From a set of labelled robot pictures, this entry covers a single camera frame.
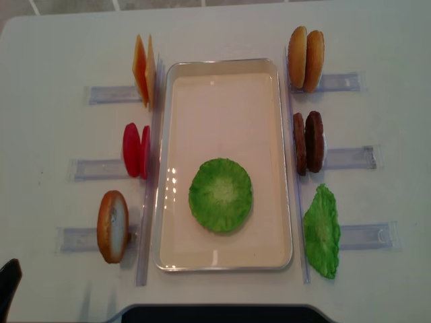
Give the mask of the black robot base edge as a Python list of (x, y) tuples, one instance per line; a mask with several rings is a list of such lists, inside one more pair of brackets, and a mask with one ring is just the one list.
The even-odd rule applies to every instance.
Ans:
[(304, 306), (183, 305), (138, 306), (127, 310), (122, 322), (329, 322)]

